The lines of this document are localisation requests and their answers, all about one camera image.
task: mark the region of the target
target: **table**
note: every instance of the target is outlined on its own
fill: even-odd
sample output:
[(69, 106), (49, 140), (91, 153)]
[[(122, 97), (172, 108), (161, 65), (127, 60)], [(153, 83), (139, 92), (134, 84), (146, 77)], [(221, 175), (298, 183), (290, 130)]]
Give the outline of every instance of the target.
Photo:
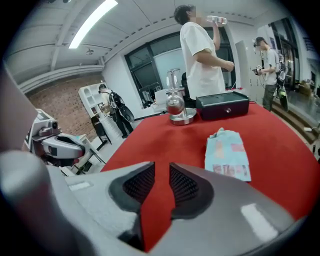
[(257, 104), (247, 115), (175, 126), (169, 116), (141, 122), (102, 171), (144, 161), (155, 162), (155, 184), (141, 207), (145, 249), (150, 250), (171, 224), (175, 207), (169, 186), (169, 163), (204, 168), (206, 140), (219, 128), (240, 133), (251, 186), (284, 207), (296, 220), (307, 215), (318, 197), (320, 168), (304, 142), (278, 117)]
[(80, 157), (80, 161), (76, 164), (73, 165), (73, 167), (71, 168), (71, 172), (75, 173), (75, 174), (80, 174), (81, 171), (79, 170), (79, 167), (82, 168), (85, 163), (87, 163), (88, 161), (90, 161), (90, 158), (92, 156), (95, 156), (100, 163), (104, 163), (105, 162), (102, 160), (102, 156), (100, 155), (99, 151), (91, 144), (90, 140), (88, 140), (87, 135), (86, 134), (82, 134), (82, 135), (78, 135), (75, 136), (78, 140), (80, 140), (83, 145), (85, 146), (85, 155)]

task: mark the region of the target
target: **metal base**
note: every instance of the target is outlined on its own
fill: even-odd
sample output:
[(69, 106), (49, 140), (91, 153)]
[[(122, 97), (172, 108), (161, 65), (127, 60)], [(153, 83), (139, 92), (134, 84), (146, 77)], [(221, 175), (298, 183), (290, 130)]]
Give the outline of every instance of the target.
[(176, 126), (184, 126), (194, 121), (197, 111), (194, 108), (186, 108), (186, 116), (181, 115), (170, 115), (170, 122)]

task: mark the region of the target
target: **black case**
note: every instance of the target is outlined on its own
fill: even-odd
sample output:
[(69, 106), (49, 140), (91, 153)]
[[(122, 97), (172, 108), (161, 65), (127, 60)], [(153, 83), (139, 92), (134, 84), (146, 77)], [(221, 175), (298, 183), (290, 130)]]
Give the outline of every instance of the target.
[(203, 120), (245, 115), (249, 110), (249, 98), (236, 91), (196, 97), (196, 108)]

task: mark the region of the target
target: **white t-shirt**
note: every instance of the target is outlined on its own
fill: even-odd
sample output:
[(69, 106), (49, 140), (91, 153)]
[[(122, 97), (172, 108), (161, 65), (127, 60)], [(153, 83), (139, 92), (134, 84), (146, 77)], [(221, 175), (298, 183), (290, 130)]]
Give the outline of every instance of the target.
[(101, 96), (102, 96), (102, 103), (103, 103), (103, 107), (104, 107), (104, 112), (106, 114), (109, 114), (109, 113), (113, 113), (112, 111), (112, 107), (110, 105), (110, 101), (109, 101), (109, 94), (112, 92), (110, 89), (107, 89), (106, 90), (107, 93), (101, 93)]
[(212, 56), (217, 56), (215, 44), (206, 30), (194, 22), (187, 22), (181, 28), (180, 42), (190, 98), (195, 100), (196, 97), (225, 92), (221, 67), (204, 65), (194, 58), (196, 53), (204, 49), (209, 49)]
[(266, 85), (275, 85), (277, 83), (277, 74), (276, 72), (280, 69), (279, 64), (279, 55), (274, 49), (269, 49), (267, 51), (267, 64), (268, 66), (265, 66), (265, 69), (269, 69), (271, 67), (275, 67), (275, 72), (272, 73), (266, 73), (265, 74), (265, 84)]

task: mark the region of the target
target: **person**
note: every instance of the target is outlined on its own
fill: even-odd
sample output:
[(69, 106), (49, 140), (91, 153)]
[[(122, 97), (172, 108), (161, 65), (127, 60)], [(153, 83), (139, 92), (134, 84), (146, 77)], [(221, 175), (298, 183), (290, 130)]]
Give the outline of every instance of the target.
[(110, 103), (110, 94), (112, 90), (108, 89), (105, 84), (100, 84), (99, 93), (102, 94), (104, 112), (109, 115), (113, 121), (116, 123), (120, 131), (122, 132), (122, 138), (125, 139), (128, 137), (126, 128), (129, 133), (132, 133), (134, 129), (131, 124), (120, 114), (118, 108), (113, 108)]
[(196, 97), (225, 92), (225, 80), (221, 68), (231, 72), (234, 63), (217, 57), (220, 48), (218, 25), (213, 22), (213, 39), (202, 27), (203, 18), (194, 5), (180, 5), (174, 11), (174, 19), (182, 25), (180, 43), (186, 66), (186, 79), (190, 98), (195, 107)]
[(269, 46), (263, 37), (257, 37), (255, 39), (255, 44), (259, 47), (260, 51), (267, 52), (267, 68), (260, 69), (257, 72), (259, 76), (263, 76), (265, 74), (265, 89), (262, 105), (266, 110), (271, 111), (274, 93), (277, 89), (277, 72), (280, 68), (279, 55)]

